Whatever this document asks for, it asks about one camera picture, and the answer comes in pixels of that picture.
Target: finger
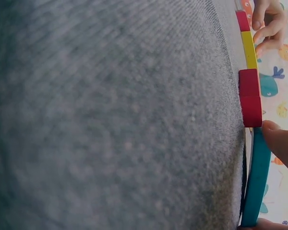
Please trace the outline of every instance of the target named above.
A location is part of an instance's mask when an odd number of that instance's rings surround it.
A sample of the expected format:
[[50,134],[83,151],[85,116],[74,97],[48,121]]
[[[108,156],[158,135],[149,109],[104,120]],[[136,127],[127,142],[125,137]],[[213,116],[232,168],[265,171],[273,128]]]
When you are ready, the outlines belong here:
[[268,1],[264,1],[264,0],[255,1],[255,7],[254,7],[253,16],[252,16],[253,30],[255,31],[259,30],[259,28],[262,26],[264,22],[264,14],[268,6],[269,6]]
[[282,130],[272,121],[264,121],[262,129],[269,149],[288,168],[288,130]]
[[280,49],[285,40],[285,29],[281,29],[273,37],[266,37],[262,43],[256,47],[256,55],[259,58],[269,49]]
[[254,43],[264,37],[276,35],[284,27],[283,19],[271,21],[271,23],[264,28],[258,30],[254,35]]
[[279,40],[274,40],[274,39],[267,39],[260,43],[256,47],[256,55],[259,57],[262,54],[264,54],[267,50],[269,49],[279,49],[282,46],[282,42]]
[[256,227],[253,228],[241,228],[238,230],[288,230],[288,225],[277,224],[266,219],[258,218]]

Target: colorful toy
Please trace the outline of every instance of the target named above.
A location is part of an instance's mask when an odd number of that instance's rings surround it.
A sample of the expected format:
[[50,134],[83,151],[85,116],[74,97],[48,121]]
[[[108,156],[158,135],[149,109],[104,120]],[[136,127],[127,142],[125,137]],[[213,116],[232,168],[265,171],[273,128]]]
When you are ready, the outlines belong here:
[[239,96],[243,123],[252,131],[252,156],[250,173],[245,191],[245,205],[242,211],[241,226],[254,227],[267,191],[266,181],[271,160],[271,151],[264,140],[261,126],[263,111],[257,58],[247,15],[236,12],[244,47],[247,69],[239,71]]
[[244,11],[246,12],[246,17],[248,20],[248,24],[252,26],[252,16],[253,16],[253,10],[250,4],[250,0],[241,0],[242,7]]

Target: cartoon fish print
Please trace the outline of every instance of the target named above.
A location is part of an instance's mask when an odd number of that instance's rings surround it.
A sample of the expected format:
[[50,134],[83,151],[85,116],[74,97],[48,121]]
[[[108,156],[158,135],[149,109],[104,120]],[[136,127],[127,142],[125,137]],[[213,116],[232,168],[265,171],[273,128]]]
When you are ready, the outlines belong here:
[[248,18],[249,26],[252,27],[253,10],[250,4],[250,0],[242,0],[241,3]]
[[276,66],[273,68],[273,76],[259,73],[261,95],[263,97],[273,97],[278,94],[278,87],[275,78],[284,79],[285,75],[282,74],[284,69],[278,70]]
[[271,163],[274,163],[274,164],[277,164],[277,165],[284,165],[283,162],[277,157],[275,157],[274,160],[271,161]]
[[288,44],[283,44],[278,50],[278,54],[283,60],[288,61]]
[[286,108],[286,102],[282,102],[276,109],[276,113],[281,118],[286,118],[288,115],[288,109]]
[[[265,188],[264,188],[264,197],[265,197],[265,195],[267,194],[268,189],[269,189],[269,186],[266,184],[266,185],[265,185]],[[264,202],[262,202],[262,203],[261,203],[261,207],[260,207],[260,213],[267,214],[268,212],[269,212],[269,211],[268,211],[267,206],[264,204]]]

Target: blue fish print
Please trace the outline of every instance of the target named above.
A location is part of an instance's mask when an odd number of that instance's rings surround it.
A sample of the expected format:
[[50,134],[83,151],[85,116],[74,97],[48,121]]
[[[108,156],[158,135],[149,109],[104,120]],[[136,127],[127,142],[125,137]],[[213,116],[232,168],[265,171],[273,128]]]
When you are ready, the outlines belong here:
[[278,94],[278,87],[275,78],[284,79],[284,69],[273,68],[273,76],[259,73],[261,95],[263,97],[273,97]]
[[[265,188],[264,188],[264,197],[265,197],[265,195],[267,194],[268,189],[269,189],[269,186],[266,184],[266,185],[265,185]],[[267,214],[268,212],[269,212],[269,211],[268,211],[267,206],[264,204],[264,202],[262,202],[262,203],[261,203],[261,207],[260,207],[260,213]]]

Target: child's hand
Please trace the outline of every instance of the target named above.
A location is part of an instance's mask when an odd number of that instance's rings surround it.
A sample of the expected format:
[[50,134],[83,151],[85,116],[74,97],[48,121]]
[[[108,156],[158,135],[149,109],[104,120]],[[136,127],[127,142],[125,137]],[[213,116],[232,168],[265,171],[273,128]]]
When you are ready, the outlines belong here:
[[254,43],[261,38],[264,41],[256,47],[256,55],[259,58],[268,49],[279,49],[285,39],[285,29],[288,24],[287,16],[279,3],[279,0],[255,0],[252,17]]
[[[272,121],[263,122],[263,135],[269,149],[288,168],[288,131],[282,130]],[[287,225],[276,224],[266,219],[258,219],[254,228],[238,228],[239,230],[288,230]]]
[[258,219],[254,228],[238,228],[238,230],[288,230],[288,225],[275,224],[266,219]]

